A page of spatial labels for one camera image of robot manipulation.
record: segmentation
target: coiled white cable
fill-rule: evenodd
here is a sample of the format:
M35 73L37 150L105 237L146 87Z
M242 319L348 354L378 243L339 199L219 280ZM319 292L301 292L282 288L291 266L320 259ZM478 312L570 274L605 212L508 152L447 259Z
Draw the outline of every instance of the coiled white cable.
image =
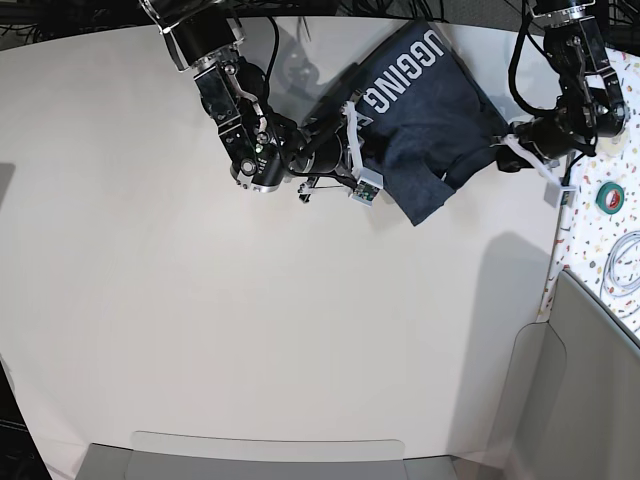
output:
M601 299L604 291L606 291L607 295L612 298L624 298L632 295L636 290L638 290L638 288L640 288L640 274L636 277L635 280L628 283L620 282L619 279L621 278L621 276L616 274L616 265L620 265L622 263L622 259L630 250L634 249L635 251L637 251L639 245L640 231L629 232L626 235L623 235L613 245L613 247L611 248L611 252L609 252L607 262L604 264L604 270L602 272L602 283L600 284ZM636 313L638 310L640 310L640 306L638 306L635 310L626 313L622 317L619 316L618 318L627 318L628 316Z

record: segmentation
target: white table surface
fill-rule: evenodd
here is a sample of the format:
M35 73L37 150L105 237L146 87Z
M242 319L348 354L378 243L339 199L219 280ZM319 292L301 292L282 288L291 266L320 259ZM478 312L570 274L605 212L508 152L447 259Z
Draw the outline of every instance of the white table surface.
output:
M300 116L402 22L281 19L272 103ZM266 65L272 31L246 20ZM442 26L508 120L515 34ZM398 439L482 451L557 212L490 166L413 228L388 198L238 189L195 85L153 27L0 53L0 355L56 478L134 431ZM530 46L520 89L551 106Z

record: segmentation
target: dark blue t-shirt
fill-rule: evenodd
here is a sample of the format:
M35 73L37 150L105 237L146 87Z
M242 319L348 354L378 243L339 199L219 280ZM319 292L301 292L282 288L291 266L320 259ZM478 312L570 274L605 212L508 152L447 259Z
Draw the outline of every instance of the dark blue t-shirt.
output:
M495 160L507 124L425 21L408 23L348 83L363 97L364 163L418 225Z

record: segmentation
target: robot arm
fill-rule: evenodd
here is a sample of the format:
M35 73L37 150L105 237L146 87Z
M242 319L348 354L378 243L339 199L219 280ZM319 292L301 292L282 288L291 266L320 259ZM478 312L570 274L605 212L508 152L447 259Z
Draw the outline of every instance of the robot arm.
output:
M362 185L367 179L354 169L350 149L342 148L349 145L345 112L298 128L269 106L269 77L279 42L273 20L276 49L264 73L240 54L244 34L233 12L225 11L224 0L140 2L160 28L178 70L193 73L202 106L218 125L239 186L267 193L287 177L305 177L299 193L306 203L318 191L318 179L330 177L354 198L363 190L371 195L373 190Z
M318 179L329 177L352 198L370 205L383 182L361 165L357 118L349 108L350 102L334 116L304 128L274 112L268 98L279 42L277 26L271 20L276 49L265 74L240 54L242 28L232 12L225 12L224 2L140 0L160 28L178 70L193 73L202 105L217 123L231 158L236 183L266 193L276 190L285 178L306 177L299 190L300 199L306 203L310 194L321 191L316 188ZM509 87L518 105L534 118L512 124L511 129L527 155L533 154L545 164L574 152L594 156L598 138L619 134L629 117L596 20L586 14L586 7L594 3L538 0L529 15L525 10L528 3L523 0L522 27L509 67ZM227 22L229 16L234 19L233 26ZM551 110L529 105L516 86L517 66L532 16L548 23L542 53L558 73L562 89ZM590 86L590 76L600 76L603 88ZM515 172L531 167L527 155L516 150L504 147L502 154L498 153L500 170Z
M618 135L629 117L596 19L586 14L586 7L594 3L595 0L538 0L532 15L523 15L509 66L509 88L516 103L534 119L512 124L512 130L519 143L543 163L576 151L595 156L598 138ZM543 53L558 73L562 89L552 110L532 107L516 86L516 70L532 16L547 22ZM590 86L590 76L600 76L602 87ZM503 157L498 166L512 172L529 165L522 159Z

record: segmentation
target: speckled surface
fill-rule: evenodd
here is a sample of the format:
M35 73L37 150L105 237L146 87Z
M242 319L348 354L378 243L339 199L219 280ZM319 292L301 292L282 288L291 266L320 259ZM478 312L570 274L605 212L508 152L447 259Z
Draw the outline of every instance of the speckled surface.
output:
M615 51L609 51L609 58L630 110L628 139L621 152L605 152L599 148L598 156L585 157L573 167L571 183L578 186L578 192L572 206L563 207L560 212L538 320L549 318L556 278L563 268L570 268L640 336L640 290L616 291L610 282L605 282L603 288L605 264L612 247L623 235L640 231L640 58ZM625 202L614 215L607 215L596 205L598 191L607 182L619 184L625 192ZM615 276L620 283L627 284L638 275L640 248L636 245L616 262Z

